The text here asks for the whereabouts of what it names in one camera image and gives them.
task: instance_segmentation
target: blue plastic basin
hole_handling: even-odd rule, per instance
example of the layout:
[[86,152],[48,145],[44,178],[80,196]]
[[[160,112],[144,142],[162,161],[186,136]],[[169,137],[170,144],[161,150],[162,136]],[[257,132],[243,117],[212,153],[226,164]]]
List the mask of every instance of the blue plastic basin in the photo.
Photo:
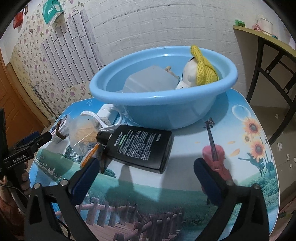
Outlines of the blue plastic basin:
[[140,126],[164,130],[188,126],[204,117],[216,96],[231,88],[238,77],[231,60],[208,49],[201,48],[201,51],[216,68],[219,81],[180,90],[116,93],[122,90],[128,76],[151,65],[171,66],[181,77],[184,66],[192,58],[190,47],[167,46],[115,60],[92,78],[89,89],[96,99],[116,105],[127,119]]

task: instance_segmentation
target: human hand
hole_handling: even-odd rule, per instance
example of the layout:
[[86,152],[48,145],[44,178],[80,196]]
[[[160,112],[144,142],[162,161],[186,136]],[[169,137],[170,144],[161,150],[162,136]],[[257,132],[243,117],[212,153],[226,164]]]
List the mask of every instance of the human hand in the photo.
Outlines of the human hand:
[[[25,162],[25,169],[28,168],[28,163]],[[30,187],[30,180],[29,180],[29,173],[25,171],[22,174],[22,180],[24,183],[20,185],[21,189],[24,191],[24,194],[29,195],[31,193],[31,187]],[[8,179],[7,176],[4,176],[3,179],[0,179],[0,183],[7,185],[8,184]],[[10,206],[17,206],[15,203],[14,199],[12,198],[8,188],[0,186],[0,198],[7,203]]]

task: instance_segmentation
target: clear plastic bag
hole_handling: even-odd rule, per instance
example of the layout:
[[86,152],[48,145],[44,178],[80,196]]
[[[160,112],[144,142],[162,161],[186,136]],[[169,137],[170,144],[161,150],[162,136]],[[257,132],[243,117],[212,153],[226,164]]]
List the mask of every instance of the clear plastic bag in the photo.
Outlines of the clear plastic bag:
[[79,155],[86,155],[97,143],[98,121],[87,115],[79,115],[70,122],[69,139],[71,148]]
[[48,26],[52,26],[56,18],[63,12],[58,0],[46,0],[43,4],[43,17]]

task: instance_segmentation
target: pink object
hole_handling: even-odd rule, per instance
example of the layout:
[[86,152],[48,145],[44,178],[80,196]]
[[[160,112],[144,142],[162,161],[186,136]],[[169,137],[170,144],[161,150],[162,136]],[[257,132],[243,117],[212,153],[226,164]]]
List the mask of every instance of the pink object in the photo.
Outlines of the pink object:
[[19,12],[15,18],[13,19],[13,28],[17,28],[18,26],[21,25],[21,23],[23,22],[24,20],[24,16],[22,14],[22,12]]
[[254,30],[256,30],[256,31],[259,31],[259,32],[262,32],[262,29],[261,29],[260,25],[257,24],[257,23],[253,24],[252,29],[254,29]]

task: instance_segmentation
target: floral wallpaper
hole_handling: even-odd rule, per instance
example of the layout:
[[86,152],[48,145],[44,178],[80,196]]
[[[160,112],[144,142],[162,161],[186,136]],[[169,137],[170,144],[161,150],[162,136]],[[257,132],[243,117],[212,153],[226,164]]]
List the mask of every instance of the floral wallpaper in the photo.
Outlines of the floral wallpaper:
[[72,15],[81,11],[84,4],[78,0],[61,0],[64,14],[57,18],[53,27],[48,27],[42,15],[43,2],[41,1],[34,13],[28,17],[28,21],[14,47],[10,62],[31,99],[44,115],[50,118],[51,115],[33,92],[30,83],[32,86],[36,85],[40,95],[57,115],[61,114],[66,107],[75,101],[90,98],[91,94],[89,81],[60,90],[49,73],[40,49],[40,44],[53,32],[53,27],[59,26]]

